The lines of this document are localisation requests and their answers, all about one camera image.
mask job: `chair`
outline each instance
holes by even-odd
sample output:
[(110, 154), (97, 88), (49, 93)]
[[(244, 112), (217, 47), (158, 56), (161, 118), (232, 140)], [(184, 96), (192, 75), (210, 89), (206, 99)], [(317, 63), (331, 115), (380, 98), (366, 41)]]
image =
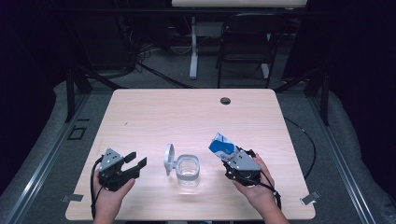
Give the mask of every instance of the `chair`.
[(288, 25), (287, 18), (277, 14), (238, 13), (229, 17), (222, 26), (219, 56), (220, 88), (222, 63), (262, 63), (269, 64), (269, 74), (265, 88), (272, 75), (279, 38)]

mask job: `gray carpet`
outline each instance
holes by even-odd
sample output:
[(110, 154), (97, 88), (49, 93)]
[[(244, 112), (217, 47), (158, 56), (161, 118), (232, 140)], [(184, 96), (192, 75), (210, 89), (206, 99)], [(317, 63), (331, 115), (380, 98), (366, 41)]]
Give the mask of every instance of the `gray carpet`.
[[(281, 85), (280, 79), (290, 49), (290, 40), (286, 40), (283, 44), (277, 57), (271, 88)], [(200, 47), (198, 78), (196, 80), (189, 79), (189, 53), (176, 54), (172, 51), (153, 50), (148, 52), (146, 56), (143, 64), (171, 78), (197, 88), (216, 88), (216, 49), (213, 49), (210, 44), (204, 45), (203, 43)], [(260, 70), (248, 70), (242, 67), (226, 69), (225, 76), (234, 77), (236, 74), (242, 74), (242, 77), (255, 77), (256, 79), (244, 78), (236, 81), (227, 79), (224, 81), (223, 88), (262, 88), (263, 86), (257, 81), (257, 77), (262, 75)], [(165, 82), (139, 66), (131, 74), (111, 80), (123, 87), (134, 89), (175, 88), (175, 85)], [(93, 86), (92, 94), (85, 97), (78, 94), (77, 91), (78, 99), (86, 103), (79, 107), (74, 121), (70, 124), (72, 127), (85, 129), (85, 133), (80, 140), (67, 139), (71, 131), (70, 127), (67, 129), (64, 124), (66, 118), (65, 84), (62, 83), (55, 88), (57, 103), (51, 118), (28, 159), (0, 198), (0, 223), (6, 222), (36, 167), (45, 158), (48, 151), (56, 147), (55, 141), (59, 137), (64, 138), (59, 145), (59, 155), (51, 166), (50, 172), (45, 176), (45, 181), (39, 192), (34, 195), (33, 202), (26, 206), (26, 213), (22, 214), (20, 220), (22, 223), (71, 223), (64, 217), (67, 203), (61, 202), (61, 199), (64, 195), (72, 194), (74, 191), (111, 97), (111, 90), (108, 87), (94, 79), (90, 82)], [(277, 97), (285, 118), (291, 119), (304, 128), (315, 142), (317, 159), (311, 174), (306, 179), (306, 183), (310, 191), (316, 190), (322, 197), (315, 203), (317, 215), (314, 219), (293, 220), (291, 223), (361, 223), (359, 213), (335, 165), (329, 140), (316, 119), (315, 113), (317, 111), (310, 103), (310, 99), (306, 99), (301, 92), (303, 85), (297, 86), (287, 93), (280, 93)], [(396, 209), (387, 194), (373, 181), (369, 171), (361, 162), (359, 143), (353, 127), (342, 104), (333, 94), (330, 97), (329, 121), (334, 138), (342, 149), (347, 164), (361, 187), (361, 193), (376, 222), (396, 223)], [(303, 173), (306, 174), (313, 160), (313, 146), (299, 128), (288, 121), (286, 123)], [(71, 135), (72, 138), (79, 137), (78, 132), (73, 134)]]

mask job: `table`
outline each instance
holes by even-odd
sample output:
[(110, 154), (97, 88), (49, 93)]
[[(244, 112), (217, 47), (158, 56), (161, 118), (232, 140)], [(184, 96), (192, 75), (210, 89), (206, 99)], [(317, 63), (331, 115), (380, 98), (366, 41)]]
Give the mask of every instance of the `table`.
[[(231, 103), (223, 105), (223, 97)], [(111, 147), (123, 156), (137, 152), (137, 158), (122, 170), (148, 157), (148, 164), (125, 197), (117, 219), (261, 219), (224, 176), (221, 160), (208, 149), (216, 133), (222, 133), (239, 147), (260, 153), (276, 181), (282, 211), (288, 219), (315, 216), (312, 204), (300, 202), (308, 190), (273, 91), (168, 89), (114, 91), (74, 192), (83, 195), (82, 201), (70, 202), (66, 217), (92, 219), (91, 169), (94, 161)], [(174, 145), (176, 158), (182, 154), (199, 158), (198, 187), (183, 189), (175, 171), (166, 175), (163, 158), (167, 144)]]
[[(173, 7), (283, 7), (283, 8), (302, 8), (305, 7), (307, 0), (172, 0)], [(195, 17), (191, 20), (191, 66), (190, 79), (197, 78), (198, 52), (196, 42)], [(262, 64), (262, 75), (268, 76), (268, 66)]]

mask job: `person's right hand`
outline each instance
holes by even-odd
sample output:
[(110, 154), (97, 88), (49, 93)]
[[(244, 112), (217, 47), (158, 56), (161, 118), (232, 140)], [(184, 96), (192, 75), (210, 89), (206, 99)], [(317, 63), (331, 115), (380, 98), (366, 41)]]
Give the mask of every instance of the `person's right hand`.
[[(275, 187), (275, 181), (271, 177), (270, 171), (259, 154), (256, 153), (256, 157), (254, 157), (253, 160), (262, 169), (261, 182), (264, 185)], [(260, 185), (245, 187), (236, 181), (233, 181), (233, 184), (245, 195), (245, 197), (247, 197), (247, 200), (260, 213), (265, 223), (289, 223), (277, 207), (274, 193), (271, 190)]]

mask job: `open lid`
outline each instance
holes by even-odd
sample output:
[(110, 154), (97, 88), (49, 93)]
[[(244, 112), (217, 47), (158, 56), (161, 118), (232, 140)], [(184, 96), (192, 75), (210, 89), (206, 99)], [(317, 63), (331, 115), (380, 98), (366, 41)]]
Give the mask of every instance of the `open lid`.
[(172, 169), (175, 168), (175, 149), (173, 144), (166, 145), (163, 165), (165, 166), (166, 174), (170, 175)]

